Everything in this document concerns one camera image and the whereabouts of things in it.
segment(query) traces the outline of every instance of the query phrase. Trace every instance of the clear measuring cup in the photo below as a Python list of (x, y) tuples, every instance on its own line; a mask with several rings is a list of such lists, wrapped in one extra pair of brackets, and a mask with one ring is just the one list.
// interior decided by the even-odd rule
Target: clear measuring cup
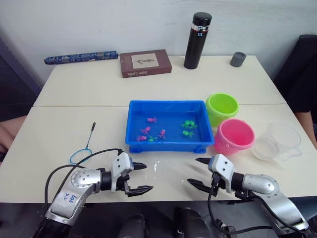
[(270, 123), (266, 131), (255, 140), (251, 151), (261, 160), (277, 158), (286, 161), (303, 153), (300, 144), (301, 138), (292, 127), (285, 123)]

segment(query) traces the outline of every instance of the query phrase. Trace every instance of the table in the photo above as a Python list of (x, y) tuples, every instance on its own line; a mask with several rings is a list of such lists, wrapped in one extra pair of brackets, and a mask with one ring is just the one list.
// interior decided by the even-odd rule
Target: table
[(285, 104), (255, 56), (239, 68), (231, 56), (203, 56), (195, 70), (169, 57), (172, 73), (122, 78), (118, 59), (57, 65), (34, 106), (128, 106), (131, 100), (203, 100), (216, 92), (239, 104)]
[[(0, 202), (43, 203), (44, 186), (49, 173), (68, 164), (73, 152), (86, 145), (92, 123), (96, 122), (90, 148), (97, 152), (119, 147), (124, 143), (128, 107), (33, 107), (0, 167)], [(256, 159), (250, 150), (228, 156), (239, 173), (267, 174), (275, 178), (288, 197), (317, 194), (317, 152), (286, 104), (241, 105), (237, 116), (245, 120), (260, 135), (269, 121), (284, 121), (294, 127), (302, 140), (303, 154), (287, 162), (268, 163)], [(152, 185), (154, 189), (128, 198), (123, 192), (103, 191), (92, 195), (87, 202), (127, 201), (190, 201), (206, 200), (207, 194), (191, 186), (186, 179), (210, 183), (207, 166), (195, 161), (197, 157), (215, 154), (212, 146), (206, 154), (188, 152), (144, 152), (130, 154), (147, 168), (130, 174), (132, 188)], [(88, 168), (109, 169), (115, 153), (97, 155), (84, 163)], [(52, 200), (64, 171), (56, 173), (49, 189)], [(236, 199), (221, 190), (217, 200)]]

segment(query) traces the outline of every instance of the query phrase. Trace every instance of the brown book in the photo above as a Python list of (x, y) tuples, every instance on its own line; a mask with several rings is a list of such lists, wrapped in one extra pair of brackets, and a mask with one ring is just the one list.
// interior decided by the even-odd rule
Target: brown book
[(124, 78), (172, 72), (166, 50), (123, 53), (120, 63)]

